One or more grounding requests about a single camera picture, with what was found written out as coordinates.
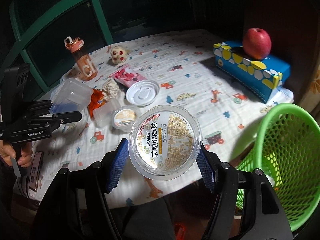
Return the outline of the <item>person left hand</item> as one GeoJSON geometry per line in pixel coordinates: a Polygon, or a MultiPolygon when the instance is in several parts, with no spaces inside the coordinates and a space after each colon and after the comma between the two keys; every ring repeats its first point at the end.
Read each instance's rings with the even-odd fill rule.
{"type": "Polygon", "coordinates": [[[17,158],[17,153],[13,146],[6,141],[1,140],[0,143],[0,154],[1,160],[7,165],[12,166],[11,159],[15,159],[21,167],[28,167],[32,163],[32,144],[31,142],[25,143],[21,146],[21,156],[17,158]]]}

